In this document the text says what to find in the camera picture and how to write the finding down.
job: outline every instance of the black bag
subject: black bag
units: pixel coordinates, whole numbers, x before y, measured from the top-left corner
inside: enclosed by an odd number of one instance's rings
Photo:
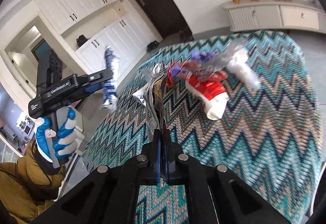
[[[81,47],[84,43],[86,43],[89,39],[87,39],[84,34],[80,35],[76,41],[77,41],[77,45],[78,47]]]
[[[151,52],[151,50],[154,50],[156,47],[158,47],[160,43],[157,41],[151,42],[147,45],[147,52]]]

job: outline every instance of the metal screw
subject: metal screw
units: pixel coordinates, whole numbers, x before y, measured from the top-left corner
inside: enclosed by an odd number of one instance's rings
[[[178,158],[179,160],[186,161],[189,157],[187,154],[180,154]]]
[[[146,155],[140,154],[140,155],[137,156],[137,160],[138,161],[145,161],[145,160],[147,160],[147,157],[146,157]]]
[[[228,170],[228,167],[226,167],[224,164],[220,164],[217,166],[217,170],[220,172],[226,172]]]
[[[104,172],[107,172],[108,171],[108,167],[106,165],[101,165],[97,168],[97,171],[99,173],[104,173]]]

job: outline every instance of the person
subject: person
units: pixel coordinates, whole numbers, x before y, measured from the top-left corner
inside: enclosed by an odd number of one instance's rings
[[[50,127],[46,117],[35,121],[35,139],[27,147],[26,155],[17,163],[0,163],[0,220],[1,223],[30,223],[58,197],[66,168],[53,168],[45,138]],[[57,158],[69,157],[77,148],[75,112],[69,108],[67,120],[58,130],[53,142]],[[51,136],[56,132],[50,130]]]

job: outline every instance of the door handle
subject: door handle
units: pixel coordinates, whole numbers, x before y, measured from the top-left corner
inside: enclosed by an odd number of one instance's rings
[[[144,0],[139,0],[139,2],[142,4],[143,7],[145,6]]]

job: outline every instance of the drawer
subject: drawer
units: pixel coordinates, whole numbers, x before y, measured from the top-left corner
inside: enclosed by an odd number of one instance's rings
[[[302,27],[319,30],[318,12],[290,6],[280,6],[284,27]]]

